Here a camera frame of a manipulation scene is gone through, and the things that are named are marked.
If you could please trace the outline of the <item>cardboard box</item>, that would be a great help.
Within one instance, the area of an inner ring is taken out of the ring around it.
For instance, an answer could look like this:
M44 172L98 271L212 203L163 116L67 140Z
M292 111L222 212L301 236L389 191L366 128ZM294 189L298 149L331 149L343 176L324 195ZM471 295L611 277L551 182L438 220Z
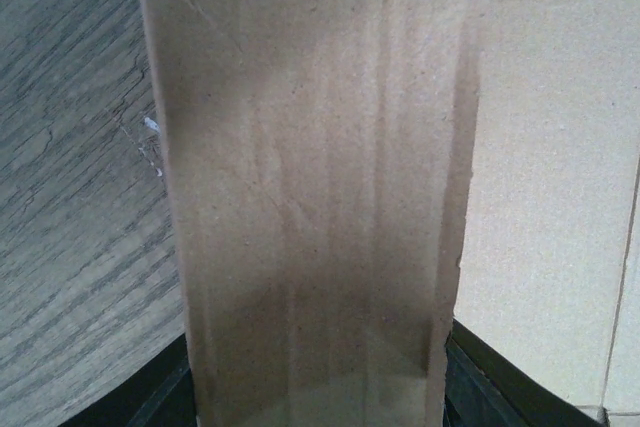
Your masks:
M639 0L141 4L199 425L638 413Z

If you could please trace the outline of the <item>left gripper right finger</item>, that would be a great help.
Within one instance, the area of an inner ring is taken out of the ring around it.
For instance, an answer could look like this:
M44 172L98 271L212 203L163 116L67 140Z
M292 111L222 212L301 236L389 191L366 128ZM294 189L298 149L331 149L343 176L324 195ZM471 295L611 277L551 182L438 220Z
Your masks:
M446 343L444 426L603 426L545 389L459 321Z

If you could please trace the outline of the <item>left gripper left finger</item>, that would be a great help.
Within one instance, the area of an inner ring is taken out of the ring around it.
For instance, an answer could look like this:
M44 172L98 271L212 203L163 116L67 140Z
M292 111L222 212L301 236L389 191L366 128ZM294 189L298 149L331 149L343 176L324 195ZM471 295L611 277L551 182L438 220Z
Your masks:
M193 381L184 336L63 427L194 426Z

